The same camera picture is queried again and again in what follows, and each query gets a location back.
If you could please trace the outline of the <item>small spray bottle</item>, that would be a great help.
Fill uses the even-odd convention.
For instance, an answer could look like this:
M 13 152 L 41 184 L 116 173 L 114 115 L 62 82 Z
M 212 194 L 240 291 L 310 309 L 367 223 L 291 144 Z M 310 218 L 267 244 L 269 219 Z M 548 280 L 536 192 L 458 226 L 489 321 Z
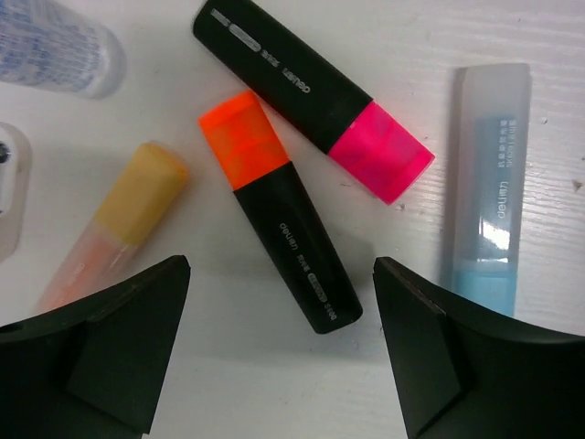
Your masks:
M 1 81 L 101 99 L 126 73 L 119 39 L 57 1 L 1 3 Z

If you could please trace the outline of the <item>black pink highlighter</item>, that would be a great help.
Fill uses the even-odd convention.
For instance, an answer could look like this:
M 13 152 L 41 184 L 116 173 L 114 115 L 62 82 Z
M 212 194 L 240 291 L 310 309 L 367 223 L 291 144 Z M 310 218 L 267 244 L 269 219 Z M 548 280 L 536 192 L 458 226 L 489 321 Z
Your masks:
M 344 73 L 252 1 L 206 1 L 194 37 L 373 195 L 396 201 L 434 156 Z

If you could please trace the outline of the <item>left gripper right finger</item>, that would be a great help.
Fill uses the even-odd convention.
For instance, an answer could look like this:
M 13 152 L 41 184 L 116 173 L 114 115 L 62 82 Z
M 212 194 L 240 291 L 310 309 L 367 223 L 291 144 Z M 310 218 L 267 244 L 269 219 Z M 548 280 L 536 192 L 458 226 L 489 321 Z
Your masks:
M 373 268 L 410 438 L 581 438 L 584 339 L 503 316 L 389 257 Z

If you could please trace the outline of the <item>black orange highlighter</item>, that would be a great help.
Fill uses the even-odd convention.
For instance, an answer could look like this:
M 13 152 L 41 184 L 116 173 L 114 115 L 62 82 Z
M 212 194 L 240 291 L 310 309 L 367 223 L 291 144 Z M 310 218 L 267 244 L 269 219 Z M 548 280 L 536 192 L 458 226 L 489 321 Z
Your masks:
M 233 194 L 317 334 L 355 323 L 362 305 L 294 165 L 252 91 L 200 116 Z

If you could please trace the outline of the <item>light blue highlighter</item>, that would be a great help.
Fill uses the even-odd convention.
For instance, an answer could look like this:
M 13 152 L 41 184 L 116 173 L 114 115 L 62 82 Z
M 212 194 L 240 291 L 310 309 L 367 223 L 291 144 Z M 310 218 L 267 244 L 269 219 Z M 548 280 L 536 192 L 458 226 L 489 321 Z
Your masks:
M 441 285 L 504 316 L 516 306 L 531 91 L 526 63 L 459 68 L 452 85 Z

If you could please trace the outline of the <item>pale orange highlighter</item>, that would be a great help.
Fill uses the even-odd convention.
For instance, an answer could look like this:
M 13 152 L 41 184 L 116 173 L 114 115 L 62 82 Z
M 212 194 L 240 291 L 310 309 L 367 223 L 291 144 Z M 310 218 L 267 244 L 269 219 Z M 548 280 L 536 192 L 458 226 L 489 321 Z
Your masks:
M 182 158 L 159 143 L 140 145 L 48 283 L 42 314 L 118 282 L 189 180 Z

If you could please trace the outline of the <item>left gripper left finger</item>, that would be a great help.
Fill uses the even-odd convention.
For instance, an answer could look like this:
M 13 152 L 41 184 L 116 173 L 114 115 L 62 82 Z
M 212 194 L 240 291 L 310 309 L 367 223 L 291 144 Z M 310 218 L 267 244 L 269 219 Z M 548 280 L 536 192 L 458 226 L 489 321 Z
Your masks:
M 4 438 L 149 434 L 190 280 L 183 255 L 1 328 Z

